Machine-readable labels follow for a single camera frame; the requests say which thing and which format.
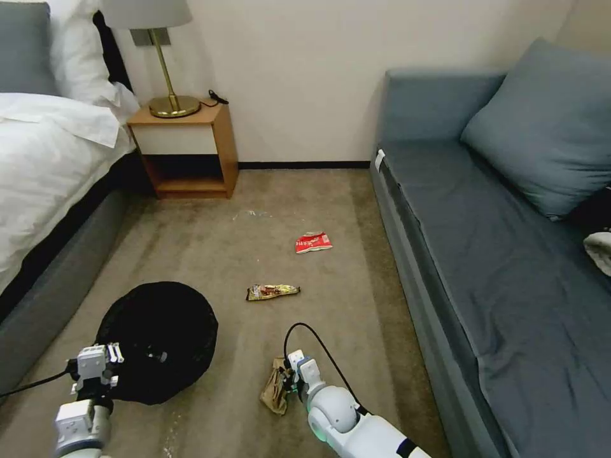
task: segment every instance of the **lamp shade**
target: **lamp shade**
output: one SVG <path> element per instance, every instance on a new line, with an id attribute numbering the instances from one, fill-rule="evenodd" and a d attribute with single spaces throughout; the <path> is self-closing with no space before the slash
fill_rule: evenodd
<path id="1" fill-rule="evenodd" d="M 186 0 L 102 0 L 102 14 L 115 29 L 159 29 L 190 22 Z"/>

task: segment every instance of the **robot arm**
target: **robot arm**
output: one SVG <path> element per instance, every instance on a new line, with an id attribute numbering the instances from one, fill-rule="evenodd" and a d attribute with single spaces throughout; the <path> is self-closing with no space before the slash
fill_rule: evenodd
<path id="1" fill-rule="evenodd" d="M 115 373 L 123 361 L 117 343 L 85 347 L 79 352 L 70 372 L 76 381 L 72 394 L 77 400 L 63 404 L 55 418 L 59 434 L 56 457 L 99 458 L 102 455 L 110 439 L 113 411 L 108 393 L 118 383 Z"/>
<path id="2" fill-rule="evenodd" d="M 322 381 L 316 360 L 301 350 L 288 360 L 293 385 L 303 387 L 312 432 L 341 458 L 430 458 L 388 421 L 364 411 L 347 389 Z"/>

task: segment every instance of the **snack wrapper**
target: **snack wrapper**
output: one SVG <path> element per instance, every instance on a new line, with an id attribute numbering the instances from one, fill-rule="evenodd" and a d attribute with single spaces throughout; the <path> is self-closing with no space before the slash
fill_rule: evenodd
<path id="1" fill-rule="evenodd" d="M 248 294 L 246 300 L 266 300 L 273 299 L 275 297 L 286 296 L 291 294 L 297 294 L 301 291 L 298 286 L 290 285 L 252 285 L 248 288 Z"/>
<path id="2" fill-rule="evenodd" d="M 297 254 L 307 253 L 308 251 L 320 251 L 333 248 L 329 236 L 324 232 L 306 232 L 299 237 L 295 243 Z"/>

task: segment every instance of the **nightstand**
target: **nightstand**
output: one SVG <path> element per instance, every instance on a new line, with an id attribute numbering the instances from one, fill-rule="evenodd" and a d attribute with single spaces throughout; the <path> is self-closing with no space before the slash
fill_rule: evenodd
<path id="1" fill-rule="evenodd" d="M 231 197 L 238 168 L 227 105 L 175 119 L 156 118 L 145 105 L 127 125 L 158 198 Z"/>

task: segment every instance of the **gray pillow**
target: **gray pillow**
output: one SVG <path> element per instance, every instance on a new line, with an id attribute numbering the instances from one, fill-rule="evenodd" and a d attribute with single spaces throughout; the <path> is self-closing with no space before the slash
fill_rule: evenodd
<path id="1" fill-rule="evenodd" d="M 461 140 L 559 219 L 611 183 L 611 60 L 536 40 Z"/>
<path id="2" fill-rule="evenodd" d="M 0 2 L 0 92 L 59 95 L 46 3 Z"/>

